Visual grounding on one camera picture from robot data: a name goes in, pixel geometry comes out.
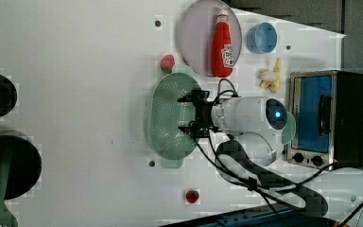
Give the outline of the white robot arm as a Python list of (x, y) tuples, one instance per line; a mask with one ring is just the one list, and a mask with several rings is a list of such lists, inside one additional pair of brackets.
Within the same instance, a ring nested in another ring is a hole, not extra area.
[(330, 218), (338, 227), (363, 227), (363, 169), (350, 160), (333, 160), (312, 175), (294, 182), (269, 167), (281, 153), (273, 147), (249, 152), (252, 139), (270, 143), (267, 134), (281, 133), (287, 124), (287, 111), (276, 99), (264, 97), (220, 97), (209, 101), (209, 93), (193, 90), (179, 99), (191, 102), (195, 119), (181, 130), (192, 139), (210, 139), (222, 132), (229, 139), (212, 147), (212, 165), (222, 178), (276, 201), (309, 217)]

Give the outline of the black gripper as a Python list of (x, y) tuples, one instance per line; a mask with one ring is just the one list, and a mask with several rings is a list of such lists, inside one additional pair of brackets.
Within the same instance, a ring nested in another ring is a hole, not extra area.
[(215, 103), (208, 101), (209, 95), (209, 91), (193, 90), (192, 96), (183, 96), (177, 100), (180, 103), (193, 102), (195, 119), (190, 122), (190, 127), (178, 127), (183, 133), (190, 133), (192, 138), (208, 138), (210, 131), (218, 131), (218, 127), (212, 119), (212, 109)]

